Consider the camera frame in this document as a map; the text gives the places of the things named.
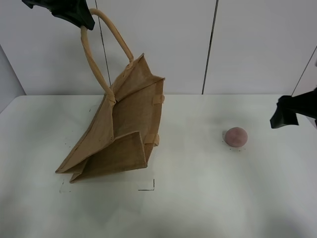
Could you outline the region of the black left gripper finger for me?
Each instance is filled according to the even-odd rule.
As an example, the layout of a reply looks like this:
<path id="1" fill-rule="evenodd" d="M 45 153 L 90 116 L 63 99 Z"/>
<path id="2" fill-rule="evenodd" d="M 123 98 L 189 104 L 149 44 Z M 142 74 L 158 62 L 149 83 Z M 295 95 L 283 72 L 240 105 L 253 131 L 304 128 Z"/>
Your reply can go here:
<path id="1" fill-rule="evenodd" d="M 29 8 L 40 6 L 48 9 L 54 17 L 66 20 L 77 27 L 93 30 L 95 21 L 85 0 L 22 0 Z"/>

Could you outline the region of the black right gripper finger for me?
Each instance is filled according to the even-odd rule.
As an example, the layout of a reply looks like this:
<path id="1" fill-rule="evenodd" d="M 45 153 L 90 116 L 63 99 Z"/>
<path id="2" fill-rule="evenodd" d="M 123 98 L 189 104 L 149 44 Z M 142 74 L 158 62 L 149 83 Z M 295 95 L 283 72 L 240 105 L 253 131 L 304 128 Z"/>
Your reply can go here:
<path id="1" fill-rule="evenodd" d="M 317 122 L 317 89 L 292 97 L 283 95 L 278 99 L 277 108 L 270 119 L 271 128 L 299 125 L 297 114 L 315 119 Z"/>

